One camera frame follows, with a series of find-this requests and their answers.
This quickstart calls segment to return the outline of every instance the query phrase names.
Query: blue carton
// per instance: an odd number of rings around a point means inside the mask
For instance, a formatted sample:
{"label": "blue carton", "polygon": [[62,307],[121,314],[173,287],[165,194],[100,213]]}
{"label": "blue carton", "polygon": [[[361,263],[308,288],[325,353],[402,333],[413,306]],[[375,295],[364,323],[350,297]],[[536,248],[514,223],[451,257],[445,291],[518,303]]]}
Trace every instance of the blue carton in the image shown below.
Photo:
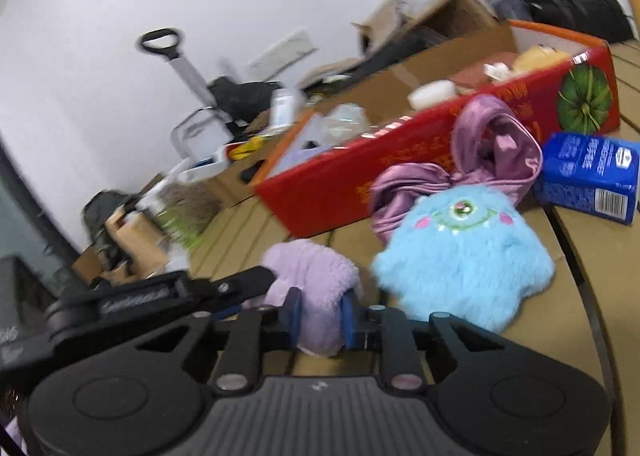
{"label": "blue carton", "polygon": [[544,165],[534,184],[552,203],[630,225],[638,206],[638,151],[605,136],[559,132],[542,148]]}

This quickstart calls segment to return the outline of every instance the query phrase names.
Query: pink satin bow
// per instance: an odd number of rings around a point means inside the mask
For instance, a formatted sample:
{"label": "pink satin bow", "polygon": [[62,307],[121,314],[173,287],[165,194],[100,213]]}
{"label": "pink satin bow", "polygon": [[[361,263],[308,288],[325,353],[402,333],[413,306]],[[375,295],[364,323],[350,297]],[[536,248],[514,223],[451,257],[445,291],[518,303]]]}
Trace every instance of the pink satin bow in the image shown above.
{"label": "pink satin bow", "polygon": [[[491,129],[491,139],[482,138]],[[385,170],[371,187],[376,235],[386,243],[420,196],[456,185],[483,183],[504,192],[516,205],[542,169],[542,150],[498,98],[482,94],[464,108],[451,134],[457,172],[433,163],[403,163]]]}

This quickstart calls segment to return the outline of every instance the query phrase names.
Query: black strap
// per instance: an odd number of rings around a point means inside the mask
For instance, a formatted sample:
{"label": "black strap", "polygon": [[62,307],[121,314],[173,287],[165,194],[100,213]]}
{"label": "black strap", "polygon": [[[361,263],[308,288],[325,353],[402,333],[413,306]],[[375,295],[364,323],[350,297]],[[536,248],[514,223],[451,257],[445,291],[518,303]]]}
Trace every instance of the black strap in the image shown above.
{"label": "black strap", "polygon": [[561,0],[523,0],[524,2],[526,2],[529,7],[534,7],[534,5],[536,4],[536,2],[538,1],[546,1],[546,2],[550,2],[552,4],[555,4],[556,7],[558,8],[558,10],[560,10],[568,23],[568,29],[570,30],[575,30],[575,19],[573,14],[571,13],[571,10],[569,10],[564,4],[562,4]]}

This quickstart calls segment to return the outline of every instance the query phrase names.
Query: red box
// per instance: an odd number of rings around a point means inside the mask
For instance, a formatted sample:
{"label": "red box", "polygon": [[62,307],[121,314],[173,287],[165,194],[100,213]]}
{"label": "red box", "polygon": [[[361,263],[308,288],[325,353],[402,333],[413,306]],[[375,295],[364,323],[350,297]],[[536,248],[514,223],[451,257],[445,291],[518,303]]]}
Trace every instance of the red box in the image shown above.
{"label": "red box", "polygon": [[[420,112],[412,111],[408,105],[406,97],[418,85],[447,78],[494,52],[523,52],[535,44],[566,51],[572,58],[511,82],[489,84],[474,94]],[[457,115],[475,94],[490,93],[504,100],[539,143],[544,143],[551,133],[562,131],[559,90],[570,70],[583,63],[599,68],[607,77],[613,102],[598,133],[613,131],[620,126],[620,109],[607,43],[554,26],[510,21],[447,41],[319,103],[279,142],[252,185],[297,237],[359,221],[370,216],[370,185],[391,165],[433,162],[449,171],[453,169],[450,133]],[[341,103],[360,105],[377,130],[278,173],[296,139],[316,121],[314,115],[326,115]]]}

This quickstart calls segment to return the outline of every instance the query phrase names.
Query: plastic bottle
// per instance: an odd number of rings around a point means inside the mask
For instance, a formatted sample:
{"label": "plastic bottle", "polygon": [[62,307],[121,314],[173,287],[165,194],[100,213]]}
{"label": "plastic bottle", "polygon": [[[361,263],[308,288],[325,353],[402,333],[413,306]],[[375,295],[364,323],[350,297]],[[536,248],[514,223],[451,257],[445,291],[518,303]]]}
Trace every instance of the plastic bottle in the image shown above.
{"label": "plastic bottle", "polygon": [[516,19],[530,21],[529,6],[523,0],[489,0],[500,20]]}

